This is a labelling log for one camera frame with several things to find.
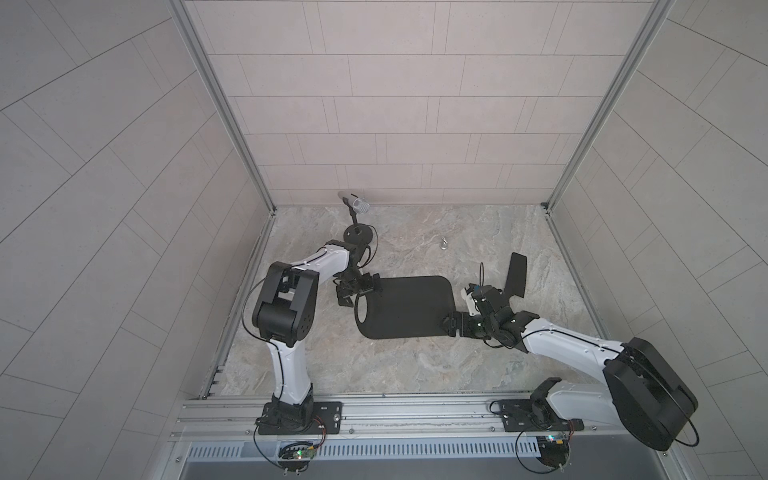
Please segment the black cutting board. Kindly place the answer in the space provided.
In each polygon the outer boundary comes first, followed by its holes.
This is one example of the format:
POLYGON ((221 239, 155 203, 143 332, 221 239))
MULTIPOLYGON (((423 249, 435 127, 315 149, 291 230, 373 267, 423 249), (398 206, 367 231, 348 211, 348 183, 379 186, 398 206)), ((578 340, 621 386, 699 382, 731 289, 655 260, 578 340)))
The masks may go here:
POLYGON ((443 326, 456 311, 452 286, 443 276, 382 278, 364 296, 365 312, 354 306, 360 333, 373 340, 447 336, 443 326))

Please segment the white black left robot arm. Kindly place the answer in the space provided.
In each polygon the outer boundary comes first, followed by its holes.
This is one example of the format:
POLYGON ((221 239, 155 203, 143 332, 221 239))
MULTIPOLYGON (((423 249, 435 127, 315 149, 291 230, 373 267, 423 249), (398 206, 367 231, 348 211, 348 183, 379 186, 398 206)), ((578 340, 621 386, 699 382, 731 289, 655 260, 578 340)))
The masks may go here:
POLYGON ((267 404, 269 421, 302 427, 313 421, 313 386, 304 340, 313 325, 319 287, 330 280, 338 304, 357 308, 358 300, 380 286, 377 274, 364 273, 378 242, 332 240, 294 262, 275 262, 252 292, 258 292, 246 333, 271 347, 276 386, 267 404))

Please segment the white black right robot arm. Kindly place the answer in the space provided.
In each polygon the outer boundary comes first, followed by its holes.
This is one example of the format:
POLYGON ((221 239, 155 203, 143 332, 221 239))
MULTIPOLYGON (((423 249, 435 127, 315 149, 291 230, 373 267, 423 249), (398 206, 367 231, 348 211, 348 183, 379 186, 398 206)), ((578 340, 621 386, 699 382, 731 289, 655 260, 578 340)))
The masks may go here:
POLYGON ((543 383, 543 402, 558 417, 621 425, 657 451, 669 449, 692 424, 696 396, 650 342, 601 339, 532 312, 515 312, 492 287, 475 287, 464 298, 468 311, 452 312, 441 322, 449 336, 495 340, 502 348, 548 357, 596 379, 592 386, 543 383))

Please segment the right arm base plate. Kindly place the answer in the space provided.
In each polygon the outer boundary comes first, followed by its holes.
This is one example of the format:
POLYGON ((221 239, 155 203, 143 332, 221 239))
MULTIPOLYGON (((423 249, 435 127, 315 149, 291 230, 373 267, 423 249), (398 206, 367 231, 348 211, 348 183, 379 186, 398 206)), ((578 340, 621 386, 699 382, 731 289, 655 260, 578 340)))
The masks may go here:
POLYGON ((504 431, 579 432, 584 430, 581 419, 566 420, 557 416, 551 407, 530 399, 493 400, 489 412, 499 417, 504 431))

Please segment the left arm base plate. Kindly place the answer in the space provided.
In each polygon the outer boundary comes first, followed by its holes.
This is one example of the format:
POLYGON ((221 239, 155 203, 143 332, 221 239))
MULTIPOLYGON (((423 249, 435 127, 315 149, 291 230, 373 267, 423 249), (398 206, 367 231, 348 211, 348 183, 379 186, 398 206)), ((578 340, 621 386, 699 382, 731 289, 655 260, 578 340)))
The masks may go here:
POLYGON ((317 402, 309 399, 301 405, 278 400, 268 402, 258 418, 259 435, 336 435, 340 432, 342 402, 317 402))

